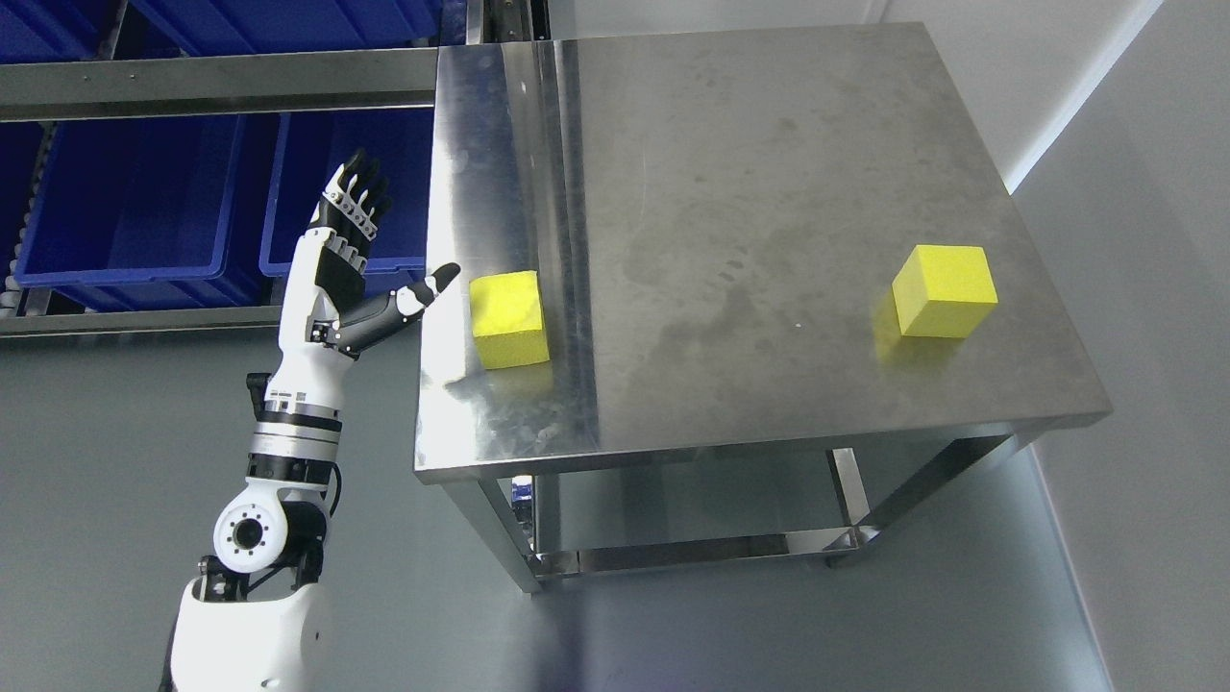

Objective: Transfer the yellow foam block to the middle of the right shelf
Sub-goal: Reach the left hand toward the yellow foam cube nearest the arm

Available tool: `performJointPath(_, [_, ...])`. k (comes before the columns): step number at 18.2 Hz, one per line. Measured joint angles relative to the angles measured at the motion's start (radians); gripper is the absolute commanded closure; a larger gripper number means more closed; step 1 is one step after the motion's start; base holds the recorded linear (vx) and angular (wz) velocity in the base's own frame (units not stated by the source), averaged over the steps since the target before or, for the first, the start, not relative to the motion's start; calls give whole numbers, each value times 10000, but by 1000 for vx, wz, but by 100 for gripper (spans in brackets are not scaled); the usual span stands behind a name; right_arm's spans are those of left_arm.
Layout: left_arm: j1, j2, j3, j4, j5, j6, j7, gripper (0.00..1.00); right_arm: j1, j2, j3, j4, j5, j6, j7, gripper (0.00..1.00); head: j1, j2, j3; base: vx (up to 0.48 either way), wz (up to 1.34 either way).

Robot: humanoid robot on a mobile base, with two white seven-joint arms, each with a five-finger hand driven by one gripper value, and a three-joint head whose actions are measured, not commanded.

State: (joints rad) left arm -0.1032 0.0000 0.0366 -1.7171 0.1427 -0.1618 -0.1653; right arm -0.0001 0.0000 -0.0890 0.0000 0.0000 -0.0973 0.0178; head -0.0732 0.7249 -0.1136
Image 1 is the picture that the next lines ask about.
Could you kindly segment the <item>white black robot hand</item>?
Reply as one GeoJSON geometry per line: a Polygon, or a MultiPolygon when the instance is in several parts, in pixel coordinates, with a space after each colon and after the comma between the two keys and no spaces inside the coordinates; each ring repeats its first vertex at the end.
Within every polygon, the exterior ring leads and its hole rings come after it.
{"type": "Polygon", "coordinates": [[[460,275],[435,267],[426,279],[365,297],[371,246],[391,206],[381,163],[357,150],[322,188],[299,236],[280,309],[280,368],[264,386],[264,407],[341,408],[357,358],[417,323],[460,275]]]}

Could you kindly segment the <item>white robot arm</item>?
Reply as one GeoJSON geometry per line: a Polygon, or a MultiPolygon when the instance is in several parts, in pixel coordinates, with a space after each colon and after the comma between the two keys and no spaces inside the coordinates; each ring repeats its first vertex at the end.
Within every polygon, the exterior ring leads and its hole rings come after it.
{"type": "Polygon", "coordinates": [[[341,498],[341,380],[251,372],[247,385],[258,427],[245,486],[182,592],[162,691],[305,691],[330,643],[320,580],[341,498]]]}

